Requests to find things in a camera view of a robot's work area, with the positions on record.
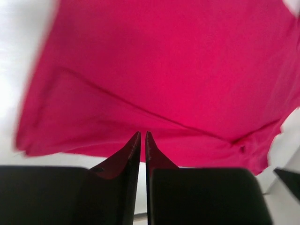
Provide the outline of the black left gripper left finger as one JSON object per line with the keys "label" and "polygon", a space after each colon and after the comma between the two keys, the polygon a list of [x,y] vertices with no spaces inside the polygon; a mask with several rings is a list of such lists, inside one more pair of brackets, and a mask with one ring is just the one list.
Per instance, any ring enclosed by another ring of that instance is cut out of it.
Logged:
{"label": "black left gripper left finger", "polygon": [[0,168],[3,225],[131,225],[141,134],[91,169],[16,166]]}

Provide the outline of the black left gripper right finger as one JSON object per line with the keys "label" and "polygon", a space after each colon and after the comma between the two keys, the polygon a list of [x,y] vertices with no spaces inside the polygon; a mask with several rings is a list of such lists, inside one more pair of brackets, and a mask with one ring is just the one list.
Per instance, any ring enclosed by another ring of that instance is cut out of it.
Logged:
{"label": "black left gripper right finger", "polygon": [[271,225],[255,176],[244,168],[180,168],[146,134],[150,225]]}

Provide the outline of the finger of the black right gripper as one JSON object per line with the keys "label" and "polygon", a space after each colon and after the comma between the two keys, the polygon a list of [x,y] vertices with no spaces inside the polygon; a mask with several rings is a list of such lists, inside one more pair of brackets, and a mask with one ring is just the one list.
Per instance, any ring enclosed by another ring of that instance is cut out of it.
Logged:
{"label": "finger of the black right gripper", "polygon": [[280,168],[274,169],[274,173],[285,184],[293,197],[300,202],[300,174]]}

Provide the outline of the magenta t shirt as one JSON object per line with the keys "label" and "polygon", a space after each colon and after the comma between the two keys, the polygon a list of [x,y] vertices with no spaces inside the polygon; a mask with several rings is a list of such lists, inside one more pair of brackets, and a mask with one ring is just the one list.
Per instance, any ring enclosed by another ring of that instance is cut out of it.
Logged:
{"label": "magenta t shirt", "polygon": [[300,105],[300,6],[60,0],[15,146],[108,157],[137,131],[184,167],[260,174]]}

